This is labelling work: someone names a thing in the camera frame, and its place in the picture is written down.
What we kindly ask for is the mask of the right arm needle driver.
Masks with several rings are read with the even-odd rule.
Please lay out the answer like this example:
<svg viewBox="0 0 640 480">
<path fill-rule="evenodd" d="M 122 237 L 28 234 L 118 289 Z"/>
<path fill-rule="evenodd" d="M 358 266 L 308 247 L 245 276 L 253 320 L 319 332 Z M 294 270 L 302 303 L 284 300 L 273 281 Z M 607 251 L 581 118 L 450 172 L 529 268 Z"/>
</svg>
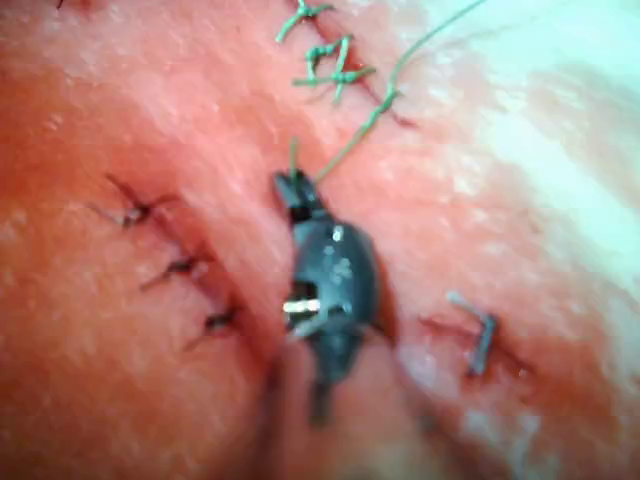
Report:
<svg viewBox="0 0 640 480">
<path fill-rule="evenodd" d="M 380 310 L 380 276 L 371 237 L 328 214 L 293 211 L 291 289 L 284 300 L 290 339 L 360 334 Z"/>
</svg>

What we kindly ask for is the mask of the right arm needle driver jaw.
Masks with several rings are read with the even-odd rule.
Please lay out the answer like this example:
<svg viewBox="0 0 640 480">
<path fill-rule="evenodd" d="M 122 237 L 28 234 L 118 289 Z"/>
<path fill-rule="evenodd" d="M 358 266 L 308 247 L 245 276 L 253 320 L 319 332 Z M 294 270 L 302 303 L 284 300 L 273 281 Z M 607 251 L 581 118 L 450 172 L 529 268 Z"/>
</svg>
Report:
<svg viewBox="0 0 640 480">
<path fill-rule="evenodd" d="M 276 171 L 272 175 L 272 180 L 276 196 L 286 210 L 289 220 L 298 221 L 303 207 L 298 182 L 299 171 Z"/>
<path fill-rule="evenodd" d="M 298 213 L 302 218 L 320 218 L 326 214 L 326 208 L 315 182 L 303 171 L 298 172 L 298 193 L 300 206 Z"/>
</svg>

